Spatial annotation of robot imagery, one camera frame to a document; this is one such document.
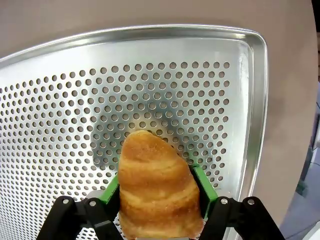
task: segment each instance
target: green gripper pad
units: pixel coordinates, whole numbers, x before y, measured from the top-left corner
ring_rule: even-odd
[[[120,209],[120,186],[115,175],[99,199],[106,205],[108,214],[115,219]]]
[[[199,165],[191,165],[190,171],[200,190],[201,216],[203,219],[206,219],[208,218],[209,207],[211,203],[213,203],[218,198],[218,195],[209,182],[205,172]]]

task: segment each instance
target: croissant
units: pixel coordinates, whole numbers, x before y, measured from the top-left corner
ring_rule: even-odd
[[[127,239],[194,239],[203,228],[199,189],[174,148],[139,130],[123,143],[119,222]]]

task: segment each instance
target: perforated baking tray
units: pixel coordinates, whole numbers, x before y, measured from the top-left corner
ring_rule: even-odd
[[[105,189],[139,129],[199,163],[218,194],[250,195],[267,89],[265,41],[232,27],[108,29],[1,59],[0,236],[35,240],[58,196]]]

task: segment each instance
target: metal screw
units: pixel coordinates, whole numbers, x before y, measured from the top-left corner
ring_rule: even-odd
[[[222,204],[227,204],[227,203],[228,203],[228,200],[225,199],[225,198],[222,198],[222,199],[220,200],[220,203],[222,203]]]
[[[96,203],[95,201],[89,202],[89,205],[90,205],[91,207],[94,207],[96,204],[97,204],[97,203]]]
[[[249,199],[249,200],[248,200],[248,204],[249,204],[249,205],[253,205],[253,204],[255,204],[255,201],[254,201],[253,199]]]

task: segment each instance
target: pastry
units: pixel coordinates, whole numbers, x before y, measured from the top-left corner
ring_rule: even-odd
[[[203,228],[199,189],[174,148],[139,130],[123,143],[119,221],[127,239],[195,238]]]

